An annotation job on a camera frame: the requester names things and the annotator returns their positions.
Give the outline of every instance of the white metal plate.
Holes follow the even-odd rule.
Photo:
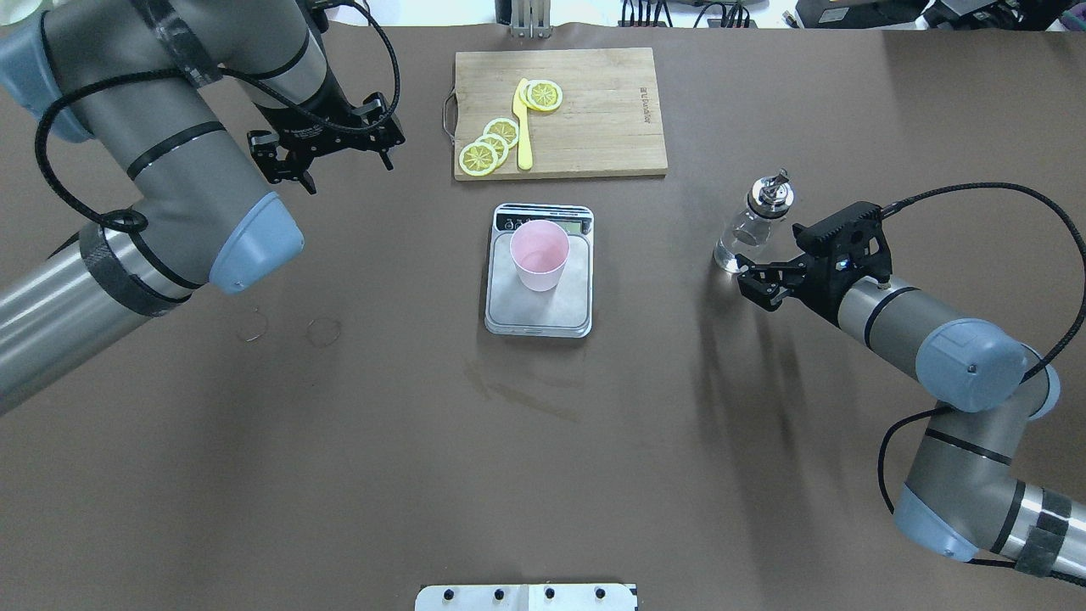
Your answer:
[[[634,584],[427,586],[415,611],[636,611],[636,593]]]

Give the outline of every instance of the digital kitchen scale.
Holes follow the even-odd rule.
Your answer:
[[[513,231],[528,220],[557,222],[569,236],[569,258],[558,285],[536,292],[517,275],[509,254]],[[497,335],[584,338],[592,331],[592,232],[595,218],[582,205],[503,203],[490,227],[487,329]]]

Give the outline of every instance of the lime slice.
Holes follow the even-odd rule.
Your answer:
[[[485,176],[497,167],[497,151],[487,142],[471,142],[460,151],[460,169],[468,176]]]
[[[483,127],[482,132],[483,135],[494,133],[501,136],[510,147],[516,145],[517,140],[520,139],[520,126],[517,125],[516,120],[504,116],[500,116],[488,123],[487,127]]]
[[[501,167],[505,163],[506,157],[509,156],[509,143],[505,141],[505,138],[498,136],[497,133],[483,133],[479,136],[477,142],[487,142],[488,144],[494,147],[497,152],[497,165],[495,168]]]
[[[525,104],[540,112],[557,110],[561,105],[561,87],[554,80],[529,80],[525,87]]]

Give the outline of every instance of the cutting board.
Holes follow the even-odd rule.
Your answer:
[[[518,168],[514,149],[492,174],[468,176],[459,166],[460,149],[492,118],[516,120],[513,92],[521,78],[554,80],[564,93],[554,112],[528,111],[534,165]],[[660,176],[668,170],[652,49],[456,53],[456,106],[457,180]]]

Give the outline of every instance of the light blue joint cap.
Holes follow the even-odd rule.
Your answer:
[[[901,486],[901,497],[894,511],[894,524],[912,543],[958,562],[969,562],[980,551],[978,547],[969,543],[969,539],[924,505],[908,486]]]
[[[1038,359],[1043,358],[1040,353],[1037,353],[1028,346],[1026,346],[1026,348],[1036,355]],[[1063,387],[1060,384],[1060,377],[1056,374],[1056,370],[1052,369],[1052,366],[1047,366],[1045,368],[1045,377],[1048,378],[1048,397],[1045,397],[1045,405],[1043,405],[1037,411],[1033,412],[1033,416],[1030,417],[1031,422],[1045,418],[1048,416],[1048,412],[1056,409],[1056,404],[1060,400],[1060,393],[1063,391]]]
[[[61,88],[46,54],[41,29],[45,17],[41,13],[11,36],[0,39],[0,85],[38,120],[41,120],[49,104],[61,98]],[[71,107],[56,115],[52,132],[70,142],[83,142],[94,137],[79,123]]]
[[[249,209],[218,251],[211,283],[227,294],[245,290],[302,252],[305,238],[273,191]]]
[[[1021,384],[1027,366],[1020,343],[980,319],[942,326],[917,352],[920,384],[963,412],[983,412],[1006,402]]]

